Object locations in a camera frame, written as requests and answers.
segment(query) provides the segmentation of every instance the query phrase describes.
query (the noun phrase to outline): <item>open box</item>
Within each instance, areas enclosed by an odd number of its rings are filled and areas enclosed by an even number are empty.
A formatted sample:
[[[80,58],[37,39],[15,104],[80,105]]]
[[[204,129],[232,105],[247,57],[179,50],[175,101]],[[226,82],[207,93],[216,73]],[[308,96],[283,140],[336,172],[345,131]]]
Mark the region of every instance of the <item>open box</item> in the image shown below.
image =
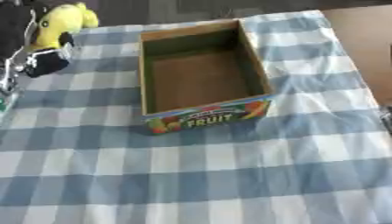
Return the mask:
[[[153,133],[266,114],[271,88],[238,20],[140,36],[143,116]]]

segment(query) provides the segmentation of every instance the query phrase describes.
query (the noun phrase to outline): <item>wooden table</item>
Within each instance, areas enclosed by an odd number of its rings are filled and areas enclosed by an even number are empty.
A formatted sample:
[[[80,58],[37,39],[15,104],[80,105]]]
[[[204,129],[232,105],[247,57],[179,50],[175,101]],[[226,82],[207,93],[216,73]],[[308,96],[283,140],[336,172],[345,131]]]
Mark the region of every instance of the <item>wooden table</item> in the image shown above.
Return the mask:
[[[392,5],[323,12],[376,100],[392,104]]]

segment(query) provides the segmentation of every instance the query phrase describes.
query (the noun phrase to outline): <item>blue and white checkered cloth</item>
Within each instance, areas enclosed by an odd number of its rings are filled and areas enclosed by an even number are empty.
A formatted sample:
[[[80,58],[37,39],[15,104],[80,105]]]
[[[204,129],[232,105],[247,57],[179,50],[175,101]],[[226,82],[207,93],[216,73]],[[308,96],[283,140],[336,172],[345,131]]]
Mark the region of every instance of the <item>blue and white checkered cloth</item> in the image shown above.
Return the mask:
[[[140,31],[85,30],[0,129],[2,224],[392,223],[392,146],[319,11],[242,20],[276,90],[268,116],[162,136],[140,124]]]

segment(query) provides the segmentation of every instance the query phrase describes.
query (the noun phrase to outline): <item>yellow plush pikachu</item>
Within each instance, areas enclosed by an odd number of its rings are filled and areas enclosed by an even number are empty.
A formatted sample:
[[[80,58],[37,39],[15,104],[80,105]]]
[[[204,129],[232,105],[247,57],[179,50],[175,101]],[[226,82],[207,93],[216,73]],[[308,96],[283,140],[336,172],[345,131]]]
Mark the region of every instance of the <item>yellow plush pikachu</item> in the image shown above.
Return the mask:
[[[82,28],[94,28],[98,17],[84,3],[62,4],[42,17],[38,24],[38,36],[31,49],[60,48],[60,35],[77,33]]]

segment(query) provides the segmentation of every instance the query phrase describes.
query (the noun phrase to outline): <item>gray floor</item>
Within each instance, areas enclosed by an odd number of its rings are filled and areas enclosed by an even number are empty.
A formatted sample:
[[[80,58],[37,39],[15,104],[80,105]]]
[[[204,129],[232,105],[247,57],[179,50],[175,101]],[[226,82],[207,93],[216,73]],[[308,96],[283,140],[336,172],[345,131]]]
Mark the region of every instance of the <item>gray floor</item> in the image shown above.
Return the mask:
[[[80,0],[41,0],[50,5]],[[246,17],[255,14],[310,9],[335,9],[392,0],[84,0],[95,10],[101,25],[144,25]]]

